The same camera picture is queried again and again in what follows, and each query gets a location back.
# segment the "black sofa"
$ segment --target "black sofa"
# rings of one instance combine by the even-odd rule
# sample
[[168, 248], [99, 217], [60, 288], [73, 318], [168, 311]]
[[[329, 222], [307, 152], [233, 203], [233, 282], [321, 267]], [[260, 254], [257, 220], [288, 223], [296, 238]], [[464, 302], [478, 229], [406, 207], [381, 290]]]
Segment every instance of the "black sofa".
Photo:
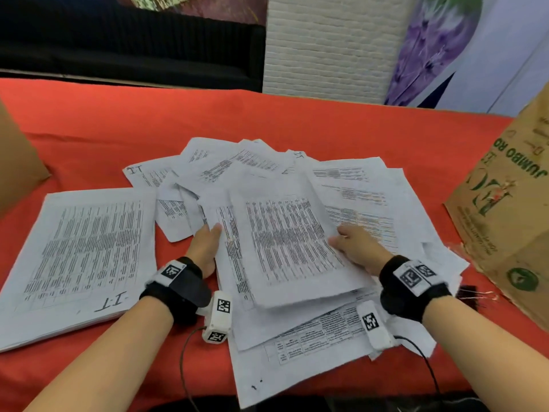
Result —
[[265, 28], [66, 0], [0, 0], [0, 68], [261, 92]]

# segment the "hand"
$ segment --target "hand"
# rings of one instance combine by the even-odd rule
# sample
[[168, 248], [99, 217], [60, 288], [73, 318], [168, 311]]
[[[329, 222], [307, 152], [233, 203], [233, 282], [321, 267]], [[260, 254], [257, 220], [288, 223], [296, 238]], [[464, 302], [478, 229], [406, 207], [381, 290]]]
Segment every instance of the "hand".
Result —
[[219, 223], [211, 230], [206, 224], [195, 233], [193, 241], [190, 242], [186, 256], [202, 270], [203, 279], [211, 276], [215, 271], [214, 256], [219, 247], [219, 237], [222, 231], [223, 227]]
[[363, 266], [371, 275], [379, 276], [383, 266], [393, 257], [360, 226], [340, 225], [338, 232], [340, 235], [328, 238], [328, 244], [345, 253], [351, 262]]

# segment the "green logo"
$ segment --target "green logo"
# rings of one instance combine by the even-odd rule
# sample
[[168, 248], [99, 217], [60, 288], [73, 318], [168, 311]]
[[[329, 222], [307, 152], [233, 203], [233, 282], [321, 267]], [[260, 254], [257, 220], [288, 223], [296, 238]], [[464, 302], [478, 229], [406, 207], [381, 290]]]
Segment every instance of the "green logo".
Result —
[[514, 268], [507, 272], [509, 282], [519, 291], [533, 292], [540, 281], [536, 274], [528, 269]]

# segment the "purple painting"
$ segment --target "purple painting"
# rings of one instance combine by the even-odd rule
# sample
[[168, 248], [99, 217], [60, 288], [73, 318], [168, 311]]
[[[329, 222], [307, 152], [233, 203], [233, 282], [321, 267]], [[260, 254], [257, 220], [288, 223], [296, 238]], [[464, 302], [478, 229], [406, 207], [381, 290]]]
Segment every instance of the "purple painting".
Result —
[[389, 84], [385, 104], [406, 106], [451, 64], [470, 42], [483, 0], [421, 0]]

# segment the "white brick wall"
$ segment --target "white brick wall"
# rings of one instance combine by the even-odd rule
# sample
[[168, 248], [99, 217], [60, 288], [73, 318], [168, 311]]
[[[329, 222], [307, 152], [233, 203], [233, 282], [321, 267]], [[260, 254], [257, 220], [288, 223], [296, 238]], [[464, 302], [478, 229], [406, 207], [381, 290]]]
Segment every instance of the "white brick wall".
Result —
[[382, 103], [417, 0], [269, 0], [263, 92]]

